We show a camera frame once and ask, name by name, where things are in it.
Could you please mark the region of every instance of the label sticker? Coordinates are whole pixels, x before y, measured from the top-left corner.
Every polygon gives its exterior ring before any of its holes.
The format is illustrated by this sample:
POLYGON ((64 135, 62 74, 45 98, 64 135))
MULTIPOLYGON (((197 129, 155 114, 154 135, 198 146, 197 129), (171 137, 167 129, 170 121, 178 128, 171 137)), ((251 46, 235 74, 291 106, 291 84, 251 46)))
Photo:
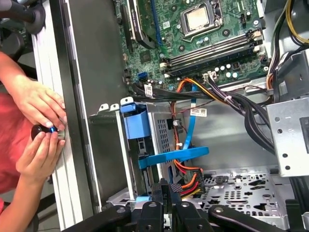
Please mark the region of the label sticker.
POLYGON ((167 29, 167 28, 170 28, 170 23, 169 23, 169 21, 163 23, 163 29, 167 29))
POLYGON ((190 115, 197 116, 197 117, 207 117, 207 109, 203 109, 203 108, 191 109, 190 115))
POLYGON ((145 95, 148 98, 152 98, 153 97, 153 86, 152 85, 144 85, 145 88, 145 95))

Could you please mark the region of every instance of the cpu socket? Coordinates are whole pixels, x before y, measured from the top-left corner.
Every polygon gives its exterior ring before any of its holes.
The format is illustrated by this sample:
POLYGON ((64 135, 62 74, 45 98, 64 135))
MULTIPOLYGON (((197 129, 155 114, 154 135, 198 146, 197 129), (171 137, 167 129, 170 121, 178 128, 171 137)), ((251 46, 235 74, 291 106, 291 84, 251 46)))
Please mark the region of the cpu socket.
POLYGON ((208 0, 181 12, 180 21, 184 37, 188 38, 219 29, 223 24, 221 15, 219 2, 214 2, 212 5, 208 0))

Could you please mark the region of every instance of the ram slot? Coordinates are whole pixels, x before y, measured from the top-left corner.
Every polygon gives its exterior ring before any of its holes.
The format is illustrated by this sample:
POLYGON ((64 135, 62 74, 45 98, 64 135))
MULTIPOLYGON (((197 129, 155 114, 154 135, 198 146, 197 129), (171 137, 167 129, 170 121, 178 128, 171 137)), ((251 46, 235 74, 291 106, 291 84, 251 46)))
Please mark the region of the ram slot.
POLYGON ((248 43, 248 40, 246 38, 240 40, 240 41, 233 41, 229 44, 225 44, 220 47, 211 47, 209 49, 206 49, 205 51, 200 51, 199 53, 195 53, 189 57, 185 57, 182 59, 178 59, 177 61, 172 61, 171 65, 176 66, 176 65, 182 65, 184 63, 188 63, 194 60, 199 60, 203 57, 211 56, 212 54, 215 54, 220 51, 228 50, 228 49, 233 49, 236 46, 242 46, 246 45, 248 43))
POLYGON ((186 53, 184 55, 179 55, 179 56, 176 56, 176 57, 171 57, 170 58, 170 62, 177 62, 180 59, 191 57, 194 54, 199 54, 199 53, 201 53, 201 52, 203 52, 203 51, 205 51, 207 49, 224 46, 225 44, 230 44, 233 41, 238 41, 238 40, 243 39, 243 38, 245 38, 245 39, 247 38, 246 34, 242 34, 242 35, 236 36, 234 38, 230 38, 230 39, 218 42, 218 43, 214 43, 214 44, 208 45, 206 47, 194 50, 192 52, 188 52, 188 53, 186 53))
POLYGON ((231 61, 236 58, 251 55, 254 53, 253 50, 254 45, 244 45, 242 47, 238 47, 232 50, 216 53, 209 58, 197 62, 186 63, 185 65, 179 67, 173 67, 172 70, 166 70, 166 73, 168 73, 171 77, 184 76, 193 72, 197 72, 199 70, 206 69, 210 65, 215 65, 221 62, 226 62, 228 60, 231 61))

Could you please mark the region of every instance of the green circuit board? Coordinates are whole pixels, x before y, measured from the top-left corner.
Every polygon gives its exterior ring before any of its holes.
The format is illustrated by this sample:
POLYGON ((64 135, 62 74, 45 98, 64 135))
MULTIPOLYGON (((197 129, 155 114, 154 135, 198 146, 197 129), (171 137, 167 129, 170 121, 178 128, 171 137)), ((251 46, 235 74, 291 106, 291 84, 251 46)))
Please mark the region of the green circuit board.
MULTIPOLYGON (((256 0, 220 0, 220 9, 222 13, 223 23, 219 29, 212 32, 205 32, 193 37, 184 38, 184 34, 180 30, 180 18, 182 12, 196 5, 202 4, 205 0, 154 0, 155 10, 160 28, 160 35, 163 38, 162 45, 157 45, 155 49, 147 49, 142 45, 133 41, 133 52, 129 52, 123 26, 120 26, 120 35, 122 39, 122 50, 126 68, 130 71, 130 79, 127 83, 141 83, 138 74, 142 72, 148 73, 148 83, 152 83, 153 87, 175 90, 180 82, 179 78, 166 78, 162 74, 159 63, 161 58, 172 58, 179 55, 195 51, 204 46, 214 44, 220 41, 242 35, 248 30, 255 30, 260 27, 260 19, 256 0), (241 16, 250 13, 250 17, 246 18, 246 25, 241 21, 241 16)), ((149 15, 151 11, 151 0, 138 0, 140 5, 140 20, 147 26, 151 38, 154 38, 155 26, 151 22, 149 15)), ((117 17, 122 17, 120 13, 120 5, 127 5, 127 0, 118 0, 116 2, 117 17)), ((263 49, 254 56, 242 58, 237 62, 225 62, 218 65, 212 65, 204 70, 192 73, 191 76, 199 76, 215 68, 220 68, 226 64, 230 64, 230 70, 223 70, 217 73, 217 84, 224 85, 242 80, 252 80, 266 75, 265 66, 267 65, 266 53, 263 49), (227 78, 226 73, 237 73, 237 78, 227 78)))

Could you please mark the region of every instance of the hand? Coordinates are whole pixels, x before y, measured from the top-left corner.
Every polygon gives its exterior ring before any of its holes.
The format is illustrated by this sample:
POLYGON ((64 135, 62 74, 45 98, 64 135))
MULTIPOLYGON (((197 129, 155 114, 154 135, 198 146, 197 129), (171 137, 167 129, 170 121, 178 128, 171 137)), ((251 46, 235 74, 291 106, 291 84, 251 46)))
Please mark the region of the hand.
POLYGON ((31 138, 23 155, 16 163, 16 170, 29 184, 43 184, 56 166, 65 141, 58 141, 58 133, 40 132, 31 138))
POLYGON ((51 89, 26 76, 19 76, 9 93, 20 111, 33 124, 42 124, 48 128, 54 125, 62 131, 65 129, 67 116, 64 101, 51 89))

